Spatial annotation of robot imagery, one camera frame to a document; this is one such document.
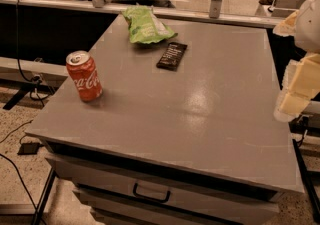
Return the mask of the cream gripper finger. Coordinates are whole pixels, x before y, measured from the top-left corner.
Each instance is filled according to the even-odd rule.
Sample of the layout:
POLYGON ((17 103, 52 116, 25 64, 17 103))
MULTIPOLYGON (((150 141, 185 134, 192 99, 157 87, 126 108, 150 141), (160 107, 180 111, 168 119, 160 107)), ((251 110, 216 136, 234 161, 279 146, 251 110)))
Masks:
POLYGON ((282 37, 294 36, 296 33, 297 16, 298 11, 291 13, 286 19, 274 27, 273 33, 282 37))
POLYGON ((320 93, 320 55, 307 53, 299 61, 290 60, 278 94, 274 117, 280 122, 297 118, 320 93))

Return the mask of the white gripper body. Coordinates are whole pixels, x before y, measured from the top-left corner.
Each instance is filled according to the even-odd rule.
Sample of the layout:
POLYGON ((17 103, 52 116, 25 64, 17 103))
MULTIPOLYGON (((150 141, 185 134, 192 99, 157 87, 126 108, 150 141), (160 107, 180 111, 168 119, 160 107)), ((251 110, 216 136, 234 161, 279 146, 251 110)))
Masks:
POLYGON ((297 19, 295 44, 307 52, 320 52, 320 0, 305 0, 297 19))

